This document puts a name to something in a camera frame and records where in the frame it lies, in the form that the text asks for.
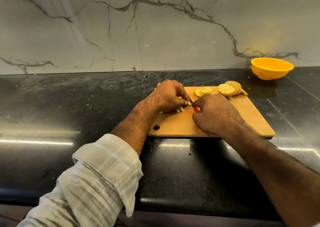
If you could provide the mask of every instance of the shirt cuff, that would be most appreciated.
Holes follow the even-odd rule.
[[[105,134],[95,143],[85,144],[73,154],[110,184],[119,194],[128,217],[134,211],[135,193],[143,176],[138,154],[123,139]]]

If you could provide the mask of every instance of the person's left arm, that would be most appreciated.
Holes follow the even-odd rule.
[[[186,104],[176,96],[186,99],[182,84],[165,80],[110,134],[79,148],[73,155],[75,165],[18,226],[112,227],[123,207],[132,216],[146,134],[157,113]]]

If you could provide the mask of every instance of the human hand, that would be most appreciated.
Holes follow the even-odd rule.
[[[146,99],[152,100],[159,112],[168,112],[188,105],[188,97],[183,85],[169,79],[158,83],[156,89]]]
[[[222,95],[205,94],[192,106],[201,108],[201,112],[194,113],[192,117],[204,132],[224,138],[247,127],[238,111]]]

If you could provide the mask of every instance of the shirt sleeve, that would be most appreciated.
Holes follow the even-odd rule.
[[[61,174],[54,190],[40,198],[19,227],[112,227],[123,207],[132,216],[143,174],[130,145],[106,134],[78,149],[73,159],[75,165]]]

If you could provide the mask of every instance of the backsplash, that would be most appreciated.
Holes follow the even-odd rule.
[[[318,0],[0,0],[0,74],[316,66]]]

